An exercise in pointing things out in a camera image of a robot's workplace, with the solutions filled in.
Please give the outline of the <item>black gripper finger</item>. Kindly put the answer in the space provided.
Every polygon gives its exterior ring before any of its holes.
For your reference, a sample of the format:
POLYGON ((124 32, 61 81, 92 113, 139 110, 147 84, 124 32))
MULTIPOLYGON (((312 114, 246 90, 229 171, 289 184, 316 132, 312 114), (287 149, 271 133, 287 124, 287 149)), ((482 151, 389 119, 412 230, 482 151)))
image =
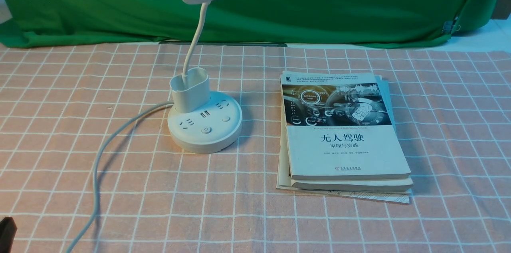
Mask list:
POLYGON ((0 222, 0 253, 10 253, 18 230, 13 217, 5 217, 0 222))

